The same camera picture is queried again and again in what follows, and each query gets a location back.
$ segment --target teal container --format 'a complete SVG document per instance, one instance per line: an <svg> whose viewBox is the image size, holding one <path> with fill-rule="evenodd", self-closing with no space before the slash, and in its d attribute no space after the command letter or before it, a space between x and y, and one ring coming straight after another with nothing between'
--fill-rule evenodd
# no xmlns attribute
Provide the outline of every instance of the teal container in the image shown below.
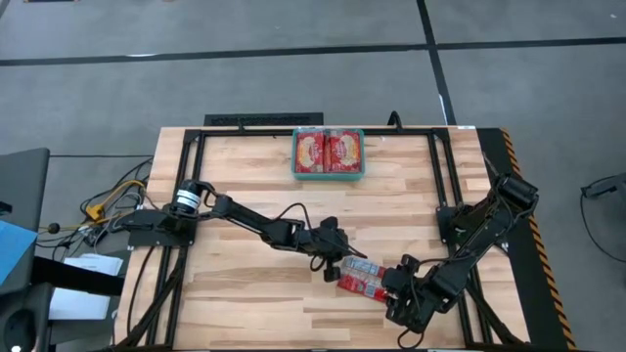
<svg viewBox="0 0 626 352"><path fill-rule="evenodd" d="M295 172L295 153L297 134L300 132L317 132L317 131L352 131L358 132L361 139L361 172L345 172L345 173L301 173ZM363 130L357 128L315 128L315 127L298 127L293 129L291 135L291 173L296 180L302 181L359 181L365 175L365 134Z"/></svg>

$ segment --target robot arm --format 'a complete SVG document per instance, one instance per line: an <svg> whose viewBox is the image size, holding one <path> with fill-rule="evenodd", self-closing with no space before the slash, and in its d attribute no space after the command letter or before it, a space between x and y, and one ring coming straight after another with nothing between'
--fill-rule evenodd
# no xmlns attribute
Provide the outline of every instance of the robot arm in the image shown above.
<svg viewBox="0 0 626 352"><path fill-rule="evenodd" d="M199 212L201 197L204 194L204 204L210 208L207 212ZM207 203L209 197L214 197L214 204ZM306 222L283 218L289 209L301 206L304 210ZM174 201L163 210L139 210L150 212L160 220L156 223L138 221L127 230L149 227L151 231L164 231L169 234L188 231L194 223L212 219L227 220L259 235L262 241L274 249L295 251L312 256L311 263L316 258L321 259L319 266L311 270L318 271L324 265L324 280L329 283L340 278L340 270L334 264L348 255L366 257L348 244L347 234L338 226L335 217L324 219L317 228L311 227L306 207L295 203L286 209L280 216L270 219L252 209L249 209L232 198L218 194L209 183L195 180L185 180L181 183Z"/></svg>
<svg viewBox="0 0 626 352"><path fill-rule="evenodd" d="M470 270L487 250L517 221L532 213L537 189L512 175L498 176L495 186L477 205L462 205L445 224L465 241L446 259L420 262L404 254L401 263L389 268L382 286L389 294L386 317L415 333L423 333L435 312L446 313L458 301L468 283ZM438 261L422 278L415 277L420 265Z"/></svg>

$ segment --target wooden tabletop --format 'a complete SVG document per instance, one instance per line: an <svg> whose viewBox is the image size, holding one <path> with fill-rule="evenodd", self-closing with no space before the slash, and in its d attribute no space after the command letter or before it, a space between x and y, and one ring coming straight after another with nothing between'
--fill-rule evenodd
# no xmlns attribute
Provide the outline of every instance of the wooden tabletop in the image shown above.
<svg viewBox="0 0 626 352"><path fill-rule="evenodd" d="M184 131L161 129L148 187L158 206L171 200ZM451 128L450 136L464 200L479 201L489 181L476 131ZM443 148L438 148L448 199L453 199ZM268 217L298 201L307 206L314 226L334 215L350 243L385 267L395 266L403 253L418 259L447 256L434 216L438 201L426 137L366 137L365 154L367 173L359 182L296 181L291 137L207 138L201 180ZM287 216L303 218L299 209ZM129 301L146 253L135 249L130 259L115 321L117 341L126 336ZM133 326L152 302L160 254L155 249L140 282ZM403 328L384 318L384 304L324 283L322 272L309 271L309 260L271 249L226 221L201 223L187 262L174 348L396 348ZM487 301L514 334L527 340L509 259L492 248L478 268ZM474 312L470 298L469 307ZM168 308L166 302L157 342L164 339ZM474 314L472 326L480 340ZM416 340L409 334L403 341ZM421 347L460 346L458 309L435 314Z"/></svg>

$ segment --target red food package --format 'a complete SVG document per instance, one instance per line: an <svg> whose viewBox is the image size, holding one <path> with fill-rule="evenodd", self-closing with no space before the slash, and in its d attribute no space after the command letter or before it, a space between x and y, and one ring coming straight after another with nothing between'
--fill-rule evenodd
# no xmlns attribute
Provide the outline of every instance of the red food package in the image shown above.
<svg viewBox="0 0 626 352"><path fill-rule="evenodd" d="M324 132L300 132L295 136L295 172L324 172Z"/></svg>
<svg viewBox="0 0 626 352"><path fill-rule="evenodd" d="M361 135L331 130L326 137L325 172L361 171Z"/></svg>
<svg viewBox="0 0 626 352"><path fill-rule="evenodd" d="M382 267L367 259L348 257L341 264L341 279L336 285L384 302L386 294L381 284L383 274L384 269Z"/></svg>

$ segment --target yellow and black hazard tape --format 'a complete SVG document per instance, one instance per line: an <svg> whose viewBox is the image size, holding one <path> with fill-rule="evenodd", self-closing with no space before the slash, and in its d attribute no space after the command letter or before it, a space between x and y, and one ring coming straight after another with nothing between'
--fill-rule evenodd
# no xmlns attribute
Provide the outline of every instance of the yellow and black hazard tape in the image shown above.
<svg viewBox="0 0 626 352"><path fill-rule="evenodd" d="M519 169L519 164L517 163L517 158L515 157L515 151L513 149L513 143L511 142L511 136L506 129L502 129L502 135L505 138L505 145L507 146L507 153L509 154L509 159L511 160L513 172L517 176L521 177L521 170ZM563 335L565 336L565 339L567 341L567 348L570 350L575 350L577 348L576 344L574 343L574 337L571 334L571 327L569 326L569 322L567 321L567 317L565 316L565 312L563 310L563 303L560 299L557 284L555 283L555 274L552 272L550 264L548 263L548 254L546 254L546 248L544 247L543 241L541 241L541 235L539 234L537 221L535 220L534 215L530 216L528 220L528 223L530 225L530 231L532 232L532 237L535 240L535 245L537 246L537 251L539 252L539 260L541 260L544 273L546 274L546 281L548 282L548 286L550 287L550 294L552 295L552 299L555 301L555 308L557 309L559 321L563 328Z"/></svg>

